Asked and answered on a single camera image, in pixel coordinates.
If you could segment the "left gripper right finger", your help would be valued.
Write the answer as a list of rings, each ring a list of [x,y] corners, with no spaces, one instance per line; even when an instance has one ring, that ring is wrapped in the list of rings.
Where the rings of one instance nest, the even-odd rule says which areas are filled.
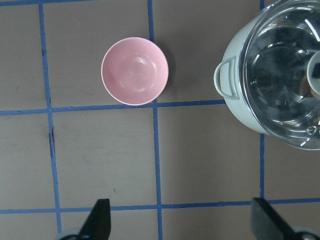
[[[251,231],[256,240],[294,240],[289,224],[260,197],[251,200]]]

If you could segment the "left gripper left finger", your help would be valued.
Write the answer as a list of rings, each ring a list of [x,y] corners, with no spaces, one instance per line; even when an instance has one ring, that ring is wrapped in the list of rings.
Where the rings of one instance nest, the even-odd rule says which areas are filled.
[[[81,240],[108,240],[111,234],[109,199],[98,199],[79,231]]]

